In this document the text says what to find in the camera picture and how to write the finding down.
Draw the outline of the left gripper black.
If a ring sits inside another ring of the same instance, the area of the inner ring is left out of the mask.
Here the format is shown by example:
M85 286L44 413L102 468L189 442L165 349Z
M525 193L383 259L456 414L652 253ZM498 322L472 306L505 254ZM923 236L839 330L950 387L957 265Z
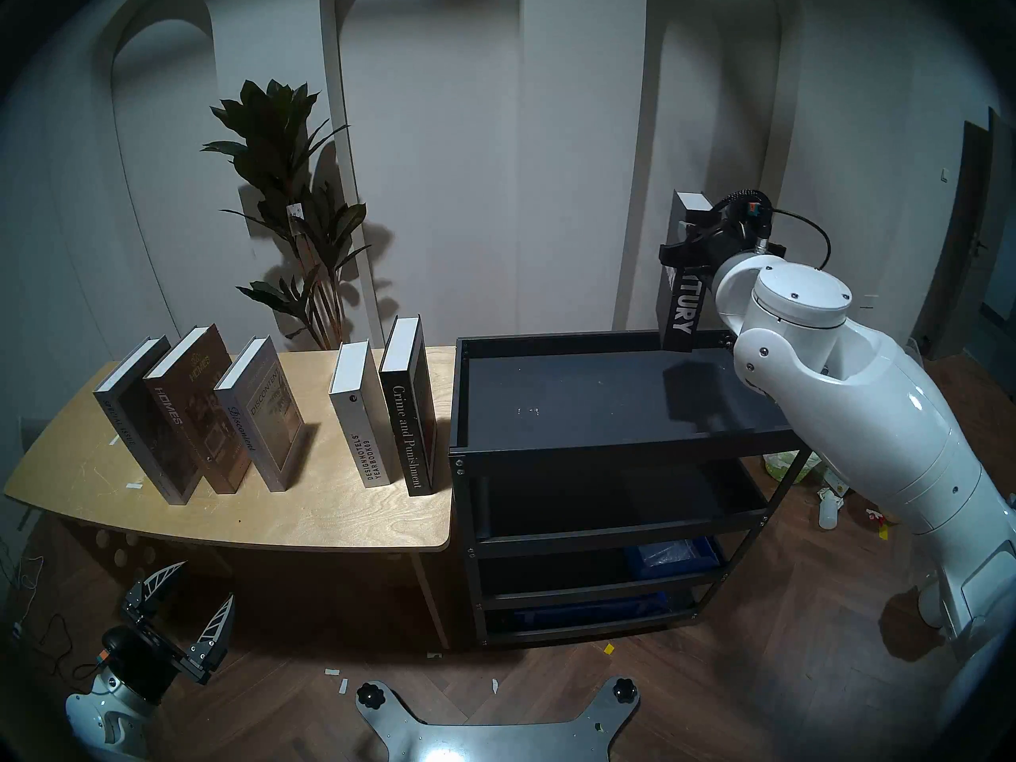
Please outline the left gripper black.
M184 574L185 563L178 562L136 581L121 602L121 616L128 622L151 621ZM119 625L103 633L103 666L143 700L160 701L180 673L207 685L227 655L232 629L230 593L187 653L154 628Z

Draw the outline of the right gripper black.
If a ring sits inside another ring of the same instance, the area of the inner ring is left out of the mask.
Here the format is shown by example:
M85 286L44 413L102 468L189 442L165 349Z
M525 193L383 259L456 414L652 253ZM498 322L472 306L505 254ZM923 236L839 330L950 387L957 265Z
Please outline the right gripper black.
M691 243L660 245L660 264L717 272L731 257L771 253L774 207L765 193L733 193L691 225Z

